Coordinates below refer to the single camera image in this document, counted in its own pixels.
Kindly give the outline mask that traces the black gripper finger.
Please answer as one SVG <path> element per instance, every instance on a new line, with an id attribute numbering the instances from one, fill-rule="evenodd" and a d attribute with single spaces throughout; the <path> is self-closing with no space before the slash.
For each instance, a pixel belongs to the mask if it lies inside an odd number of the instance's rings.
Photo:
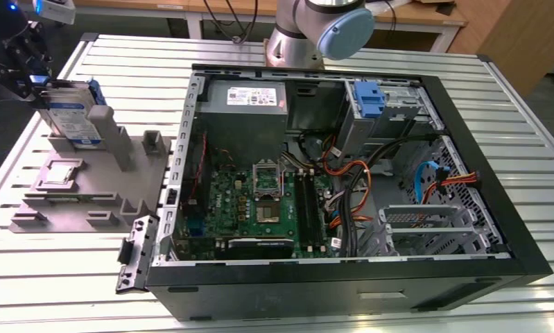
<path id="1" fill-rule="evenodd" d="M 50 80 L 49 75 L 27 74 L 22 70 L 7 69 L 0 65 L 0 84 L 25 100 L 31 101 L 37 108 L 47 108 L 42 92 Z"/>
<path id="2" fill-rule="evenodd" d="M 29 21 L 26 28 L 3 42 L 11 69 L 29 75 L 51 75 L 53 56 L 47 49 L 45 25 Z"/>

